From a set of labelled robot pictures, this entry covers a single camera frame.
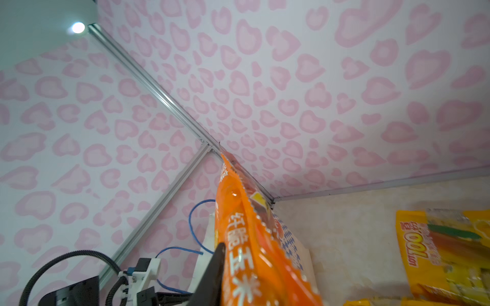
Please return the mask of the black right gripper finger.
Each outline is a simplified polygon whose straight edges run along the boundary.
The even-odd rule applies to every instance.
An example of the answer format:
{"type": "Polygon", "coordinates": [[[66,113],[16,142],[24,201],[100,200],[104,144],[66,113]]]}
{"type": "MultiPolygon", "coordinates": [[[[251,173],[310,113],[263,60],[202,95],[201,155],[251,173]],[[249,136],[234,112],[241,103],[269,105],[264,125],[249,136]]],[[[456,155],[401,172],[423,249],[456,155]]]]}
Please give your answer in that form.
{"type": "Polygon", "coordinates": [[[192,294],[192,305],[220,306],[222,297],[222,280],[225,271],[226,246],[220,242],[214,251],[209,265],[195,292],[192,294]]]}

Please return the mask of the orange corn snack bag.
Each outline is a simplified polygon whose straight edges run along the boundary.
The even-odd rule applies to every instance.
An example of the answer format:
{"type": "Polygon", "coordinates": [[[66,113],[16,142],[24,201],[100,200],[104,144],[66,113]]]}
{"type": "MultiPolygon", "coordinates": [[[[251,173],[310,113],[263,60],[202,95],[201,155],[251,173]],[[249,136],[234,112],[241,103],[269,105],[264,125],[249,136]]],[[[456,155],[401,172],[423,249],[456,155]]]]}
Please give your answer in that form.
{"type": "Polygon", "coordinates": [[[317,289],[281,246],[269,202],[233,154],[223,159],[215,244],[225,246],[222,305],[322,305],[317,289]]]}

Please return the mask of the checkered paper bag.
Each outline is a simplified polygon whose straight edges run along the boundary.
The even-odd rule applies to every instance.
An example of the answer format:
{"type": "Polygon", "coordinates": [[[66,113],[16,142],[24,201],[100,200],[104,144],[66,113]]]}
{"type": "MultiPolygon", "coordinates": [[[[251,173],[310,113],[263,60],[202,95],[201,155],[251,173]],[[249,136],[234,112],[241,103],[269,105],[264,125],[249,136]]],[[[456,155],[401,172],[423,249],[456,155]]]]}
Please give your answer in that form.
{"type": "MultiPolygon", "coordinates": [[[[189,213],[188,216],[188,224],[190,227],[190,233],[192,237],[194,238],[195,242],[198,243],[200,246],[200,251],[192,250],[192,249],[186,249],[183,247],[167,247],[164,250],[160,251],[157,255],[156,258],[161,255],[163,252],[171,249],[175,250],[180,250],[180,251],[186,251],[186,252],[191,252],[197,255],[204,255],[204,254],[211,254],[213,255],[214,252],[211,251],[209,248],[205,247],[201,241],[197,238],[192,222],[191,222],[191,217],[195,209],[197,209],[200,205],[205,204],[205,203],[214,203],[215,200],[213,199],[208,199],[208,200],[203,200],[196,204],[192,209],[191,212],[189,213]]],[[[277,215],[273,215],[274,220],[276,222],[276,229],[277,233],[279,234],[279,239],[281,242],[281,246],[283,247],[286,256],[292,260],[292,264],[294,267],[298,268],[301,272],[306,273],[305,268],[307,265],[311,264],[311,258],[310,258],[310,253],[309,251],[302,246],[302,244],[293,236],[293,233],[287,228],[287,226],[284,224],[283,221],[281,221],[277,215]]]]}

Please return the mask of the yellow fruit candy bag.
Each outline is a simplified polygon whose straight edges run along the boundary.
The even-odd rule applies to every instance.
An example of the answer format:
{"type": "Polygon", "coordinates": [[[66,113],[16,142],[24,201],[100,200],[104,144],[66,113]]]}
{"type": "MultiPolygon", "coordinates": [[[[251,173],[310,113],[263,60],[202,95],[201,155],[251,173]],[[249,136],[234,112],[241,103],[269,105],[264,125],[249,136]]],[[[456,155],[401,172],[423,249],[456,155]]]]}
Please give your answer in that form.
{"type": "Polygon", "coordinates": [[[488,210],[399,210],[395,229],[414,297],[489,305],[488,210]]]}

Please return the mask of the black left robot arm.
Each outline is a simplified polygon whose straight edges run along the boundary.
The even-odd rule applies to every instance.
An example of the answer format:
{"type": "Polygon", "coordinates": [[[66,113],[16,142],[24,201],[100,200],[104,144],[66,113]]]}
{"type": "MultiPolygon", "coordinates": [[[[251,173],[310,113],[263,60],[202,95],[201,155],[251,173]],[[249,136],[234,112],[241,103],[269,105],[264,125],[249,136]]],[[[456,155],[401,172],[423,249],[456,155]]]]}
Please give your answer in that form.
{"type": "Polygon", "coordinates": [[[99,277],[95,276],[45,294],[38,306],[97,306],[99,303],[99,277]]]}

